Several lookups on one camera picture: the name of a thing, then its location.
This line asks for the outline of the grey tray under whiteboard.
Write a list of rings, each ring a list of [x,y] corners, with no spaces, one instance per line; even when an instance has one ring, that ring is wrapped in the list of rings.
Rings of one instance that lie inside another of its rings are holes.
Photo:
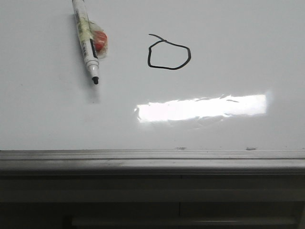
[[[3,229],[302,229],[300,175],[9,176]]]

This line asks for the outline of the white whiteboard with aluminium frame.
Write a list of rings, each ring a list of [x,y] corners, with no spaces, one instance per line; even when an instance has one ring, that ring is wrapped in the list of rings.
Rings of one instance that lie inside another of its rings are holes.
[[[69,0],[0,3],[0,173],[303,174],[302,0],[88,0],[95,85]]]

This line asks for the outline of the white black whiteboard marker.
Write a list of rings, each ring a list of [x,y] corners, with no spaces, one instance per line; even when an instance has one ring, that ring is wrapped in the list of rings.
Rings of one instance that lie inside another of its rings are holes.
[[[72,0],[72,6],[77,26],[77,34],[85,67],[94,84],[99,83],[99,60],[93,43],[86,6],[83,0]]]

